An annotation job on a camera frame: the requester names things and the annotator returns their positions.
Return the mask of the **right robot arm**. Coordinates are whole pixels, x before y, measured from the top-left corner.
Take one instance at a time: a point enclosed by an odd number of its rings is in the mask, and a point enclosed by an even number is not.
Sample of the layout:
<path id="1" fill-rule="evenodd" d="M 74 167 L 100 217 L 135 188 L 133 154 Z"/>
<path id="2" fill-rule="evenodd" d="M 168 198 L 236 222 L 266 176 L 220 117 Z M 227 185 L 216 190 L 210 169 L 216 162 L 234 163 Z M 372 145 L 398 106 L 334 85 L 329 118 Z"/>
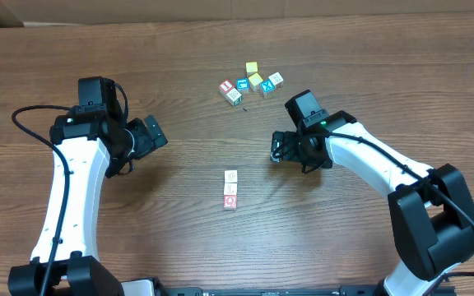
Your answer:
<path id="1" fill-rule="evenodd" d="M 273 162 L 299 163 L 303 173 L 340 165 L 388 202 L 397 267 L 376 285 L 343 286 L 341 295 L 453 295 L 443 282 L 474 277 L 474 201 L 458 169 L 407 158 L 349 113 L 329 114 L 310 90 L 285 108 L 296 129 L 273 133 Z"/>

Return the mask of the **red O letter block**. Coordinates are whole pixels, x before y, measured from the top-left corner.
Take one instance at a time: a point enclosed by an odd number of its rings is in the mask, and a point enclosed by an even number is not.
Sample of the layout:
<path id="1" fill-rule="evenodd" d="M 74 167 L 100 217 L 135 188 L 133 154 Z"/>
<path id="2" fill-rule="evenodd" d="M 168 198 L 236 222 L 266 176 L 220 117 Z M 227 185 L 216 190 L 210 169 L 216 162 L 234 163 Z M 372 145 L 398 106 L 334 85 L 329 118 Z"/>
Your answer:
<path id="1" fill-rule="evenodd" d="M 236 210 L 237 209 L 237 196 L 236 195 L 224 195 L 223 208 L 225 210 Z"/>

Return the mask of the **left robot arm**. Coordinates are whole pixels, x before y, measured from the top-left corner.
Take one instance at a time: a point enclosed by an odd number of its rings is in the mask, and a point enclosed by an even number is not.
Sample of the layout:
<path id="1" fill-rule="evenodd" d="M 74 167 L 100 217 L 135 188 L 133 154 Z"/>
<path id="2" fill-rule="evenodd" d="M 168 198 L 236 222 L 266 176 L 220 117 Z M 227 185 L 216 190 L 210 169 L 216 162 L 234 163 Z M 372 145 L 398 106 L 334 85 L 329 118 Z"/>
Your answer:
<path id="1" fill-rule="evenodd" d="M 122 86 L 102 76 L 78 81 L 78 103 L 60 107 L 49 138 L 53 183 L 44 225 L 30 262 L 10 270 L 12 295 L 164 295 L 156 278 L 120 281 L 101 263 L 97 221 L 103 181 L 165 146 L 153 116 L 128 117 Z"/>

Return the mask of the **blue P letter block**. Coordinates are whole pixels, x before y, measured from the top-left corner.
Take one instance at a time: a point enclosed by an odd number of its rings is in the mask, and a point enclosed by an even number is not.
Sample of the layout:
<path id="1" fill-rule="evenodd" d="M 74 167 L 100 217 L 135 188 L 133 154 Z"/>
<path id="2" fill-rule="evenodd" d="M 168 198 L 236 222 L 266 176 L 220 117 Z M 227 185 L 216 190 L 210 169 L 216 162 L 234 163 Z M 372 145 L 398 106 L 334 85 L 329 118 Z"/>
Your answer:
<path id="1" fill-rule="evenodd" d="M 225 183 L 224 184 L 224 189 L 223 189 L 223 194 L 225 196 L 236 196 L 237 195 L 237 190 L 238 190 L 238 184 L 237 183 Z"/>

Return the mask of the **white patterned wooden block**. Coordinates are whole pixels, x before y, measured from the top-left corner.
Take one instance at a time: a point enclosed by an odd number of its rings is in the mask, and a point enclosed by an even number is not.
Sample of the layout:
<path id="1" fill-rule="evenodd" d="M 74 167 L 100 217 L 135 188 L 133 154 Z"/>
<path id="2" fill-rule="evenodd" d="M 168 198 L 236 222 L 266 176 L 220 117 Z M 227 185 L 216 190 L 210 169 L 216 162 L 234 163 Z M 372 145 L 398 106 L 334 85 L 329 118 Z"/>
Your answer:
<path id="1" fill-rule="evenodd" d="M 226 183 L 237 183 L 238 172 L 236 170 L 226 170 L 224 172 L 224 178 Z"/>

